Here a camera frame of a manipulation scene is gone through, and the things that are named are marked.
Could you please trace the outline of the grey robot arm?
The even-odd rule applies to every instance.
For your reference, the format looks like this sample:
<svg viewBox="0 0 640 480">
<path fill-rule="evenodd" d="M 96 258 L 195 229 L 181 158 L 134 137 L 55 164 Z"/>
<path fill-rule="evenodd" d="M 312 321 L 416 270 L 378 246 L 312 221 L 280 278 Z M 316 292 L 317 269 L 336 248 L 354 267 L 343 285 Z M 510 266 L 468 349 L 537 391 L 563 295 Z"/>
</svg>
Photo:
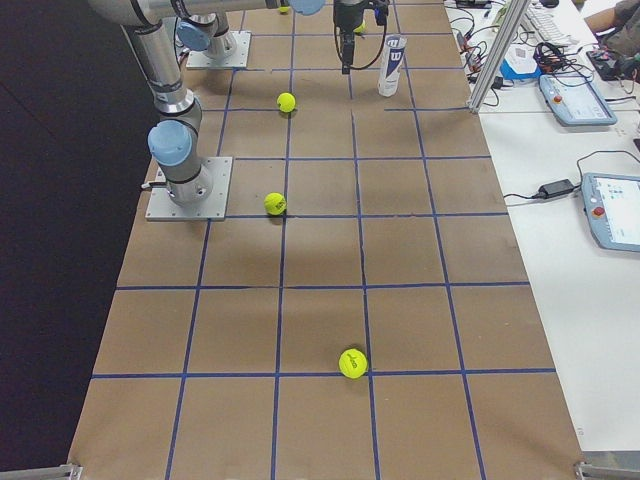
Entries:
<svg viewBox="0 0 640 480">
<path fill-rule="evenodd" d="M 149 207 L 166 217 L 222 218 L 228 203 L 233 160 L 198 154 L 202 108 L 185 86 L 162 22 L 122 28 L 146 79 L 159 115 L 147 136 L 158 176 L 142 186 L 152 193 Z"/>
<path fill-rule="evenodd" d="M 165 17 L 188 19 L 195 15 L 244 10 L 276 9 L 279 1 L 251 0 L 159 0 L 126 1 L 96 0 L 89 3 L 103 18 L 121 26 L 151 27 Z M 332 3 L 333 35 L 336 52 L 344 75 L 356 70 L 355 29 L 362 24 L 364 12 L 374 13 L 378 26 L 388 24 L 389 3 L 387 1 L 334 1 Z"/>
</svg>

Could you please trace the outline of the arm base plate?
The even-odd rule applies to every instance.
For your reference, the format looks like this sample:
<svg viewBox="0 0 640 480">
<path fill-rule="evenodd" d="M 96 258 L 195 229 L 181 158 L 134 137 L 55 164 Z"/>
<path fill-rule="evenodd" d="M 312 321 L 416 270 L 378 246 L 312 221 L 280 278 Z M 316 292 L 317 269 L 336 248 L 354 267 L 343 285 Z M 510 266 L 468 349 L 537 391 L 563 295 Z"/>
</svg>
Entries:
<svg viewBox="0 0 640 480">
<path fill-rule="evenodd" d="M 148 221 L 223 221 L 226 217 L 232 157 L 200 157 L 199 175 L 184 184 L 171 183 L 160 167 L 155 179 L 142 185 L 150 192 Z"/>
<path fill-rule="evenodd" d="M 207 50 L 191 51 L 187 68 L 194 70 L 227 70 L 247 67 L 252 34 L 250 31 L 229 30 L 213 37 Z"/>
</svg>

